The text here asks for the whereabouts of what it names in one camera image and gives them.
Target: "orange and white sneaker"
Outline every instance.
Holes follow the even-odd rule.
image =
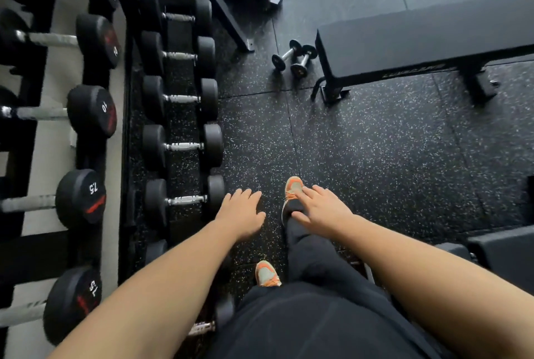
[[[295,193],[302,192],[303,186],[304,183],[302,182],[302,179],[300,179],[298,176],[291,176],[287,180],[286,186],[284,188],[286,200],[284,201],[284,205],[282,206],[282,222],[284,222],[284,207],[286,207],[288,201],[295,200],[297,198]]]
[[[275,268],[267,261],[259,261],[256,265],[256,282],[262,287],[282,285]]]

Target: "person's right hand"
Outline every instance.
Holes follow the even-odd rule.
[[[340,226],[353,218],[350,209],[330,190],[314,185],[302,187],[302,193],[295,195],[303,204],[308,215],[293,212],[291,216],[308,231],[331,240],[336,239]]]

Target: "black pants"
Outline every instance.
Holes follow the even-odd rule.
[[[303,281],[325,288],[341,297],[377,313],[412,341],[429,358],[439,358],[435,347],[390,303],[384,291],[367,281],[337,254],[332,243],[310,234],[291,217],[291,212],[305,214],[298,200],[290,200],[282,212],[288,249],[289,282]],[[276,287],[254,286],[244,296],[238,310],[272,292]]]

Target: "workout bench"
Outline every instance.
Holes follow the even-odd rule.
[[[315,44],[325,103],[348,86],[399,76],[457,69],[472,100],[495,95],[484,65],[534,53],[534,0],[472,0],[319,27]]]

